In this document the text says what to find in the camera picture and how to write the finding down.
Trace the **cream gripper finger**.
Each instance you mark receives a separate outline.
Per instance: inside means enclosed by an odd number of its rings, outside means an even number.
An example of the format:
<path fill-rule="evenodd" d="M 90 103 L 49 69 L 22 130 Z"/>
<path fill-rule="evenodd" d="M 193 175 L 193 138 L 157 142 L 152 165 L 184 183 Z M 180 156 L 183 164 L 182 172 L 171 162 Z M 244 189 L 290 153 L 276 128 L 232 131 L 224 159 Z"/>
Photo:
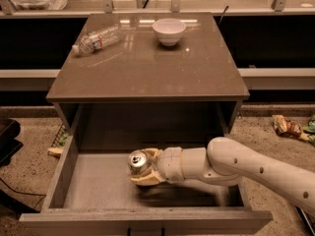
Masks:
<path fill-rule="evenodd" d="M 147 157 L 146 163 L 148 165 L 152 165 L 152 164 L 156 164 L 158 162 L 158 158 L 161 155 L 162 150 L 158 149 L 158 148 L 149 147 L 149 148 L 144 149 L 144 153 Z"/>
<path fill-rule="evenodd" d="M 155 186 L 165 181 L 155 169 L 151 169 L 148 174 L 131 175 L 130 180 L 138 186 Z"/>

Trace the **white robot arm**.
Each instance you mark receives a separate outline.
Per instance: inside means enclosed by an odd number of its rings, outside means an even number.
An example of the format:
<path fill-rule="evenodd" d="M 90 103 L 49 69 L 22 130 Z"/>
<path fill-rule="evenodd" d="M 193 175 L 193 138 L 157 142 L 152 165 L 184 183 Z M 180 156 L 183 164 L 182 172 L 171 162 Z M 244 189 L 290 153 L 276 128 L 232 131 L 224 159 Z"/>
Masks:
<path fill-rule="evenodd" d="M 217 137 L 206 147 L 143 148 L 130 153 L 130 180 L 138 186 L 198 180 L 233 186 L 249 178 L 315 215 L 315 173 L 265 156 L 233 139 Z"/>

